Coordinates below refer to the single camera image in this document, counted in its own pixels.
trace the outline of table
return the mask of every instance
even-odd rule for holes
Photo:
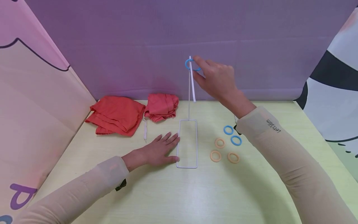
[[[339,193],[358,217],[358,183],[349,174],[320,133],[295,102],[254,102],[262,105],[280,121],[332,178]],[[187,119],[188,103],[181,101],[177,117],[164,122],[147,121],[147,141],[169,131],[176,133],[179,120]],[[225,125],[234,126],[234,115],[215,101],[190,105],[190,117],[198,122],[199,166],[179,169],[175,164],[131,172],[127,186],[99,199],[74,223],[300,223],[286,187],[263,156],[242,135],[242,145],[234,146],[225,135]],[[117,134],[97,136],[95,126],[84,123],[39,189],[32,203],[63,184],[116,155],[125,155],[145,145],[144,122],[131,138]],[[181,130],[181,162],[195,160],[193,129]],[[216,138],[226,141],[219,149],[222,159],[210,160],[217,150]],[[241,161],[232,164],[227,153],[237,153]]]

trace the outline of orange ring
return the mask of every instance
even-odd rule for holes
[[[236,156],[236,157],[237,157],[237,160],[236,160],[236,161],[232,160],[232,159],[230,158],[230,155]],[[240,162],[240,157],[239,157],[236,153],[233,153],[233,152],[228,153],[227,159],[228,159],[231,163],[238,163],[238,162]]]
[[[216,153],[216,154],[218,154],[219,155],[219,158],[218,159],[214,159],[213,158],[213,153]],[[220,160],[221,160],[221,153],[219,152],[219,151],[216,151],[216,150],[213,150],[213,151],[211,151],[211,153],[210,153],[210,159],[213,161],[213,162],[219,162]]]
[[[222,145],[222,146],[219,146],[219,145],[218,145],[218,141],[222,141],[222,142],[223,142],[223,145]],[[224,148],[224,147],[225,147],[225,141],[224,141],[222,138],[217,138],[217,139],[215,140],[215,146],[216,146],[216,148]]]

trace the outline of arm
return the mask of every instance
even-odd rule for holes
[[[17,223],[71,223],[98,199],[119,186],[132,170],[149,164],[162,166],[179,161],[176,156],[165,155],[179,142],[178,134],[158,136],[143,148],[123,157],[114,156],[87,173],[63,185],[43,199],[22,211]]]
[[[198,56],[194,60],[205,75],[204,78],[195,73],[195,80],[239,118],[237,131],[247,137],[278,173],[302,223],[358,223],[317,161],[274,116],[263,107],[256,108],[236,88],[231,66],[204,61]]]

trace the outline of red cloth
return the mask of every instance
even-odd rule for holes
[[[149,94],[144,116],[149,117],[154,122],[174,118],[178,104],[179,98],[175,95],[163,93]]]
[[[130,98],[105,96],[90,109],[94,112],[85,122],[98,126],[96,134],[133,136],[143,118],[145,106]]]

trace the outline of blue ring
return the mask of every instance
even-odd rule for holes
[[[188,60],[185,61],[185,67],[187,67],[188,70],[190,70],[190,68],[187,66],[187,63],[189,61],[194,61],[193,59],[189,58]]]
[[[230,129],[231,129],[231,133],[228,133],[228,132],[226,131],[226,128],[230,128]],[[226,125],[226,126],[224,127],[224,133],[227,134],[227,135],[232,135],[232,134],[234,133],[234,129],[233,129],[230,125]]]
[[[238,139],[240,140],[240,143],[239,143],[239,144],[235,143],[235,142],[232,140],[233,138],[238,138]],[[241,138],[240,138],[239,136],[234,135],[234,136],[231,137],[231,143],[232,143],[233,145],[235,145],[235,146],[240,146],[241,143],[242,143],[242,140],[241,140]]]

